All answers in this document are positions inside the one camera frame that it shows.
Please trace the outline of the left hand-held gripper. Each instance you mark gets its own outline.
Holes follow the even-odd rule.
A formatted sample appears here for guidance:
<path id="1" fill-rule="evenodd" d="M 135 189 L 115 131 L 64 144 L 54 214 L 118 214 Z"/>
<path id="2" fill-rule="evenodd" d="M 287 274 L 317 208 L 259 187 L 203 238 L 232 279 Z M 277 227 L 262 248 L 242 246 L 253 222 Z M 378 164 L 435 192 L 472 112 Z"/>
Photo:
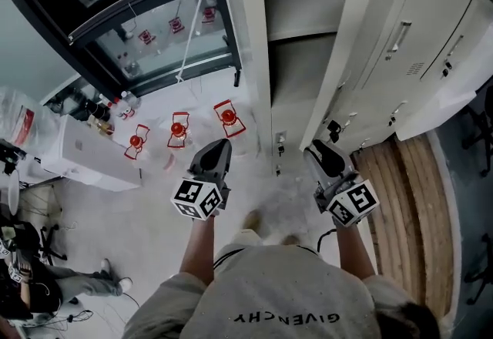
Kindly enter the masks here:
<path id="1" fill-rule="evenodd" d="M 230 188 L 225 175 L 230 168 L 231 155 L 232 145 L 228 139 L 213 141 L 195 154 L 170 197 L 182 216 L 206 221 L 226 209 Z"/>

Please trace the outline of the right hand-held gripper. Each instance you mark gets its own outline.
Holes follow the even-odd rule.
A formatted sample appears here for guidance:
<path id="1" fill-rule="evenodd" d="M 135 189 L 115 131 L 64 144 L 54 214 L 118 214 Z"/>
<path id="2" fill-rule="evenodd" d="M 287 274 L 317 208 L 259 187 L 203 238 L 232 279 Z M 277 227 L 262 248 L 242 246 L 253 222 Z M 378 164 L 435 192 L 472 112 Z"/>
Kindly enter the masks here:
<path id="1" fill-rule="evenodd" d="M 314 139 L 304 149 L 303 157 L 313 178 L 327 186 L 318 186 L 314 194 L 319 211 L 330 213 L 338 225 L 358 224 L 380 206 L 370 180 L 364 180 L 360 174 L 350 174 L 354 165 L 349 155 L 333 143 Z M 332 179 L 342 177 L 332 183 Z"/>

